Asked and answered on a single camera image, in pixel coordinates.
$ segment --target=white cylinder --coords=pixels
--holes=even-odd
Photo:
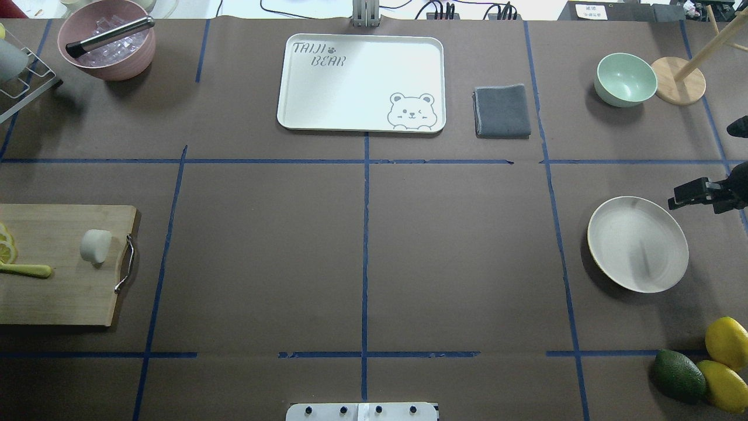
[[[28,65],[28,55],[18,47],[0,39],[0,82],[18,77]]]
[[[89,229],[81,240],[81,257],[85,261],[99,264],[106,260],[111,245],[111,232]]]

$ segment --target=dish rack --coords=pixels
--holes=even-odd
[[[18,77],[0,85],[0,123],[16,114],[47,89],[62,83],[59,76],[44,61],[7,30],[5,40],[23,51],[29,57],[29,64]]]

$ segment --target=white cup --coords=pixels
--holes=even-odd
[[[0,39],[0,83],[15,79],[28,65],[28,55]]]

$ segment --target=gray towel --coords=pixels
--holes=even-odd
[[[473,105],[478,137],[527,139],[530,136],[530,118],[523,84],[475,88]]]

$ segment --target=pink bowl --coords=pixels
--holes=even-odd
[[[129,0],[100,0],[84,6],[71,14],[60,28],[57,36],[57,48],[73,66],[103,80],[125,80],[137,76],[148,67],[156,53],[156,33],[153,28],[147,29],[143,45],[132,54],[114,64],[90,67],[78,63],[65,51],[68,43],[91,37],[96,29],[96,21],[102,17],[110,18],[114,15],[130,22],[146,16],[148,13],[137,3]]]

